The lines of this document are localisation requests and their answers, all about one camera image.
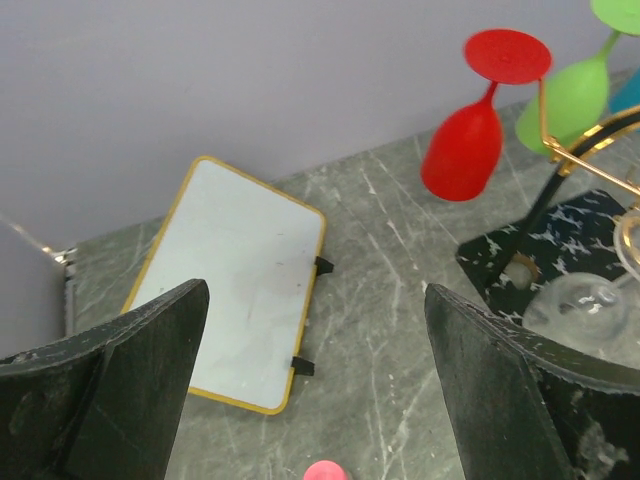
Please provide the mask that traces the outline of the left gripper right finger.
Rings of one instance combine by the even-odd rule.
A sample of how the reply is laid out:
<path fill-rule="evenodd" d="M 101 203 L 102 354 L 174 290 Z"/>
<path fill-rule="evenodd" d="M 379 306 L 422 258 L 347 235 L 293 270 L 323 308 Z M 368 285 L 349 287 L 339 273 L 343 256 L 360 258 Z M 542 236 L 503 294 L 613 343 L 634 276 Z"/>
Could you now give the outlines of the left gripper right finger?
<path fill-rule="evenodd" d="M 437 374 L 468 479 L 636 479 L 639 372 L 425 291 Z"/>

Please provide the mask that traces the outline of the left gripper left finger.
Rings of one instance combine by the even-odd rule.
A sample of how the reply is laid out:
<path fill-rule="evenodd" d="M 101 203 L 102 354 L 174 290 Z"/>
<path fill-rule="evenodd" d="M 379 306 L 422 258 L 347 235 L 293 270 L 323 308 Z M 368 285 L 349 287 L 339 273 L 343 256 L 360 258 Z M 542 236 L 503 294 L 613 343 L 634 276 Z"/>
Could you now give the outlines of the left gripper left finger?
<path fill-rule="evenodd" d="M 162 479 L 204 332 L 191 279 L 89 330 L 1 361 L 4 479 Z"/>

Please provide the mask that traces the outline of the clear wine glass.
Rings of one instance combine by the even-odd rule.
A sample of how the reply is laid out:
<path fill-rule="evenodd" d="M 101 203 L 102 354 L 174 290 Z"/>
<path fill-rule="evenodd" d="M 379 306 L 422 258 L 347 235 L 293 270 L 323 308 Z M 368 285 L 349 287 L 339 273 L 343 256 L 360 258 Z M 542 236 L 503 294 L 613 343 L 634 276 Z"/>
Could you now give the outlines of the clear wine glass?
<path fill-rule="evenodd" d="M 529 304 L 522 325 L 610 363 L 639 367 L 639 210 L 616 224 L 614 248 L 626 272 L 615 280 L 571 273 L 550 282 Z"/>

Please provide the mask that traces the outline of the gold wine glass rack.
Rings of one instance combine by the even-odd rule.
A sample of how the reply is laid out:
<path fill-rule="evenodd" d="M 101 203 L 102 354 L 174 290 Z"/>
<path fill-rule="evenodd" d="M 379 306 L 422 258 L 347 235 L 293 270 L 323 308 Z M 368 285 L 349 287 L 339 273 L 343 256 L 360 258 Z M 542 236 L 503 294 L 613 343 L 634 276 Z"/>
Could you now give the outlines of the gold wine glass rack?
<path fill-rule="evenodd" d="M 614 217 L 623 207 L 602 189 L 551 203 L 573 171 L 639 126 L 639 104 L 611 114 L 568 148 L 580 160 L 553 155 L 559 163 L 527 216 L 463 243 L 456 260 L 494 314 L 520 325 L 536 294 L 570 273 L 607 280 L 623 272 L 614 253 Z"/>

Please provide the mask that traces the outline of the red plastic wine glass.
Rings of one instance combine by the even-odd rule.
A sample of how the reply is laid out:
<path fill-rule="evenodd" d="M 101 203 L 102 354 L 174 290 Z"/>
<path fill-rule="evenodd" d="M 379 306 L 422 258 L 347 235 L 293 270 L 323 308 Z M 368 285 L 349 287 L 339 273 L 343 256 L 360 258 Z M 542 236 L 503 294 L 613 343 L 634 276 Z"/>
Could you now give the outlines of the red plastic wine glass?
<path fill-rule="evenodd" d="M 451 114 L 434 133 L 420 175 L 426 189 L 450 202 L 479 196 L 497 166 L 503 130 L 493 99 L 497 88 L 525 85 L 544 77 L 551 67 L 548 47 L 527 33 L 487 29 L 471 35 L 463 48 L 464 59 L 489 81 L 486 92 Z"/>

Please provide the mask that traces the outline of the green plastic wine glass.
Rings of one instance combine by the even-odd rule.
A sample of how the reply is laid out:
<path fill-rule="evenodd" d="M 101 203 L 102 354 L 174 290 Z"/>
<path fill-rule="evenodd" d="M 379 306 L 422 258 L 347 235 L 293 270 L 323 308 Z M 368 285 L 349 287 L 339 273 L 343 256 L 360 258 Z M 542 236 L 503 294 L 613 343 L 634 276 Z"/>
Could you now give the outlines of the green plastic wine glass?
<path fill-rule="evenodd" d="M 529 150 L 545 154 L 540 129 L 540 111 L 545 113 L 547 132 L 568 146 L 589 130 L 605 110 L 609 98 L 609 55 L 623 34 L 639 34 L 638 0 L 592 0 L 596 18 L 611 29 L 594 55 L 575 62 L 544 81 L 545 99 L 534 96 L 515 124 L 519 141 Z"/>

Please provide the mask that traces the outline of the blue plastic wine glass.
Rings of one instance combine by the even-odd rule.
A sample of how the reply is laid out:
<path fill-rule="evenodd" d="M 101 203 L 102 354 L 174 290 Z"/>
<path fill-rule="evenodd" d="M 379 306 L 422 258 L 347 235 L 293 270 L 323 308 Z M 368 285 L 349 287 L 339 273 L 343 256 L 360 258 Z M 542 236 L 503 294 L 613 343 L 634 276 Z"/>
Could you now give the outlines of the blue plastic wine glass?
<path fill-rule="evenodd" d="M 609 111 L 617 114 L 623 110 L 635 107 L 640 103 L 640 70 L 629 78 L 627 83 L 616 92 L 609 101 Z"/>

